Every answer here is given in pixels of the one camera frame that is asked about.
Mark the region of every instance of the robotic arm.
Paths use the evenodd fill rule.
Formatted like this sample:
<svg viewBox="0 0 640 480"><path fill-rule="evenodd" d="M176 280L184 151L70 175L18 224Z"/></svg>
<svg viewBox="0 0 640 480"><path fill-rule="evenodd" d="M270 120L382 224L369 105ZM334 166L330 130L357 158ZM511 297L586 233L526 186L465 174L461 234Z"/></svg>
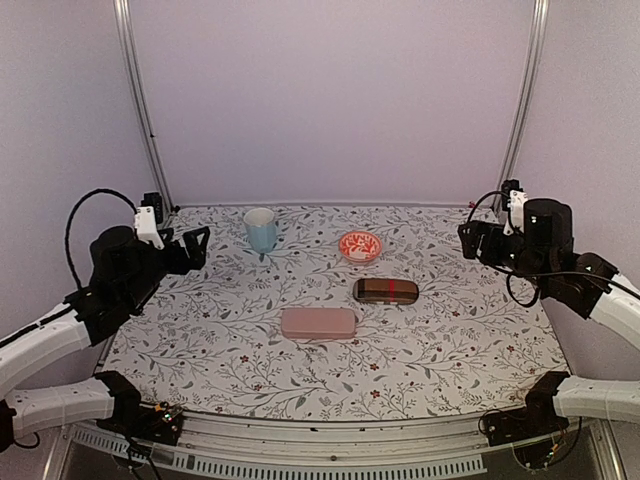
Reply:
<svg viewBox="0 0 640 480"><path fill-rule="evenodd" d="M167 442L177 441L179 409L141 407L140 393L117 372L101 372L74 385L13 390L41 368L116 333L142 312L166 275L185 275L204 266L209 228L184 233L183 246L173 240L171 229L157 230L160 202L157 194L145 195L135 230L112 227L91 244L94 269L88 286L0 340L0 452L16 438L85 419L102 419L102 427L129 438L167 437L158 428L166 426Z"/></svg>
<svg viewBox="0 0 640 480"><path fill-rule="evenodd" d="M529 200L517 180L505 181L501 191L491 194L503 197L507 222L473 220L474 209L458 227L464 257L508 276L528 279L536 289L533 302L554 298L640 350L640 291L602 257L574 253L571 208L551 199ZM640 423L640 382L588 380L548 372L525 402L520 411L484 417L491 445L566 428L565 417L569 416Z"/></svg>

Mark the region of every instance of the light blue cup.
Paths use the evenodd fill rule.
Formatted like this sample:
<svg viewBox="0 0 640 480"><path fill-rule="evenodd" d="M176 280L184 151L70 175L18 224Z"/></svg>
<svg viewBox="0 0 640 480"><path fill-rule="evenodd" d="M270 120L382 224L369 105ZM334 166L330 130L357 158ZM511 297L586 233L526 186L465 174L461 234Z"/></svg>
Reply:
<svg viewBox="0 0 640 480"><path fill-rule="evenodd" d="M244 225L251 248L258 253L272 251L278 237L276 234L276 214L268 208L254 208L244 215Z"/></svg>

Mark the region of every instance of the floral tablecloth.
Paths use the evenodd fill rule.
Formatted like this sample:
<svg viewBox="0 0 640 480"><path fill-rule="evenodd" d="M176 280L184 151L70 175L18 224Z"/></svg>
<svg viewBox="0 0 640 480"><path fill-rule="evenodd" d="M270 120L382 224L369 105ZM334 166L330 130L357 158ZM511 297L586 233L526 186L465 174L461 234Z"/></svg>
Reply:
<svg viewBox="0 0 640 480"><path fill-rule="evenodd" d="M187 208L182 230L211 228L206 267L169 276L144 315L126 323L105 369L118 370L148 401L193 411L294 420L436 417L522 404L545 371L566 369L539 305L506 295L504 276L465 260L456 227L467 209L275 207L277 248L248 247L247 208ZM384 245L371 265L347 263L350 230ZM408 307L361 305L362 277L409 279ZM514 281L522 298L528 287ZM347 307L356 337L295 342L280 332L287 307Z"/></svg>

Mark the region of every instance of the patterned bowl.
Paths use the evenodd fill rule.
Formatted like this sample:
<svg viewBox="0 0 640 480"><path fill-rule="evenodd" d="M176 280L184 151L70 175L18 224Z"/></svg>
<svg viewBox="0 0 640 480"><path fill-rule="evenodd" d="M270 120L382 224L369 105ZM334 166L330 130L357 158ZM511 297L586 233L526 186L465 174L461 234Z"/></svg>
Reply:
<svg viewBox="0 0 640 480"><path fill-rule="evenodd" d="M382 242L373 233L349 232L340 239L340 253L353 263L367 263L382 252Z"/></svg>

